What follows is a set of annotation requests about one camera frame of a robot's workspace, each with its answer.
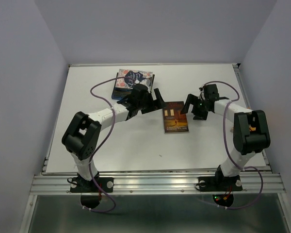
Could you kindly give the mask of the dark brown book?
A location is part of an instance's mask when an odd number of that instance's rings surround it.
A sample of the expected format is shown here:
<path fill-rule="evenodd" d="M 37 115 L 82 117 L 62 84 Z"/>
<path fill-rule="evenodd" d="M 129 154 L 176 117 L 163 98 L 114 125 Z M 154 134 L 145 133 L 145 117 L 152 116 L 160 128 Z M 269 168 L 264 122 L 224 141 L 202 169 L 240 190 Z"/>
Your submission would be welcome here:
<path fill-rule="evenodd" d="M 188 133 L 188 121 L 186 114 L 181 114 L 184 107 L 183 101 L 169 101 L 162 109 L 164 132 L 171 133 Z"/>

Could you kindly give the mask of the Little Women book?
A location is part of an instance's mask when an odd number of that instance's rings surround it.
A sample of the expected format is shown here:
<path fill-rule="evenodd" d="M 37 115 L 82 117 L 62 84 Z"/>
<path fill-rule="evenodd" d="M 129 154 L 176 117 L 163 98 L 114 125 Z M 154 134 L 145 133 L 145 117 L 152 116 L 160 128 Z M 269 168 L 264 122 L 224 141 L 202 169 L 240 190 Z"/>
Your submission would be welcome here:
<path fill-rule="evenodd" d="M 151 71 L 140 71 L 131 69 L 119 69 L 115 81 L 116 88 L 133 89 L 136 84 L 142 84 L 150 89 L 154 80 L 154 74 Z"/>

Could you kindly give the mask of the blue sunset cover book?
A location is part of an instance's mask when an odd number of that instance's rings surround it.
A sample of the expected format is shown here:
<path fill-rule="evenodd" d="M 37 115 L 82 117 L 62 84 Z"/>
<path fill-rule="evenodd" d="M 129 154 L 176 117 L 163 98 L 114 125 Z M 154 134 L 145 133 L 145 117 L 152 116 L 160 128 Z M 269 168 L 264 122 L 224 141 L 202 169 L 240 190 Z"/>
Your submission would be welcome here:
<path fill-rule="evenodd" d="M 124 98 L 125 96 L 129 95 L 131 93 L 131 91 L 116 91 L 114 90 L 112 92 L 111 98 L 113 100 L 121 100 L 122 98 Z"/>

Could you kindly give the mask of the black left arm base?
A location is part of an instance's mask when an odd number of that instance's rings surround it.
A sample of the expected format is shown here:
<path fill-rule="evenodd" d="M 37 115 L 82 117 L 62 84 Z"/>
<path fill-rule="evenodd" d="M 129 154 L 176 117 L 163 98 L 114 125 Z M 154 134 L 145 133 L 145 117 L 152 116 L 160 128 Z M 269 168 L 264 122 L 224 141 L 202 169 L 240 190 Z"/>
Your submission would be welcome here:
<path fill-rule="evenodd" d="M 67 182 L 70 184 L 71 193 L 98 193 L 100 191 L 93 181 L 87 181 L 80 176 L 67 178 Z M 106 193 L 113 192 L 114 178 L 99 177 L 96 182 Z"/>

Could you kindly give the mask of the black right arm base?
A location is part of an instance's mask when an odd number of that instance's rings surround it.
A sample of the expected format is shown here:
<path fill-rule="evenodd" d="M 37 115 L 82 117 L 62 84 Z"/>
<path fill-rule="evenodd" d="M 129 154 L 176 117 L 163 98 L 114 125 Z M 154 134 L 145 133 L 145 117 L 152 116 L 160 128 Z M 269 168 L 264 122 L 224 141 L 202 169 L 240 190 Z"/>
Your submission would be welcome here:
<path fill-rule="evenodd" d="M 195 188 L 201 192 L 242 191 L 240 176 L 227 177 L 223 175 L 221 166 L 218 166 L 214 176 L 200 176 Z"/>

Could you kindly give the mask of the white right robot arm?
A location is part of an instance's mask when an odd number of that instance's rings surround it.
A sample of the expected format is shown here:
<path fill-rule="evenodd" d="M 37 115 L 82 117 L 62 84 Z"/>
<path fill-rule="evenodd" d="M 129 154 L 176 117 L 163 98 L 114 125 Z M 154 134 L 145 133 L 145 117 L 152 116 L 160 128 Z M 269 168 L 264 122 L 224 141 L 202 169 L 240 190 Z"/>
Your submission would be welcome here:
<path fill-rule="evenodd" d="M 218 167 L 221 173 L 214 176 L 213 183 L 216 188 L 225 189 L 231 184 L 230 177 L 238 176 L 255 154 L 270 146 L 271 139 L 265 112 L 237 105 L 239 92 L 236 92 L 235 100 L 221 97 L 216 83 L 213 81 L 200 87 L 199 96 L 188 94 L 181 113 L 188 113 L 192 105 L 194 120 L 206 120 L 209 112 L 223 117 L 223 139 L 228 158 Z M 226 141 L 227 120 L 233 123 L 232 151 L 229 151 Z"/>

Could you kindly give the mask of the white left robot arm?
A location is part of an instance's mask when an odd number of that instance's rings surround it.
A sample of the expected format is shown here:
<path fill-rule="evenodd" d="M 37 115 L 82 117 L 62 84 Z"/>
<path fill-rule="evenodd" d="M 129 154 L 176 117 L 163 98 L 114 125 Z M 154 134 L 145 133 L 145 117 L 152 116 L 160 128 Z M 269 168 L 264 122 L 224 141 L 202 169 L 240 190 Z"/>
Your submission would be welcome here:
<path fill-rule="evenodd" d="M 153 99 L 145 85 L 137 84 L 130 94 L 109 108 L 91 114 L 77 112 L 74 115 L 62 137 L 62 144 L 72 155 L 78 175 L 82 178 L 81 185 L 87 191 L 94 191 L 98 187 L 95 177 L 98 170 L 93 157 L 100 148 L 97 145 L 100 132 L 109 127 L 109 137 L 116 123 L 127 121 L 139 112 L 146 114 L 164 108 L 166 103 L 159 89 L 154 89 L 154 93 L 156 99 Z"/>

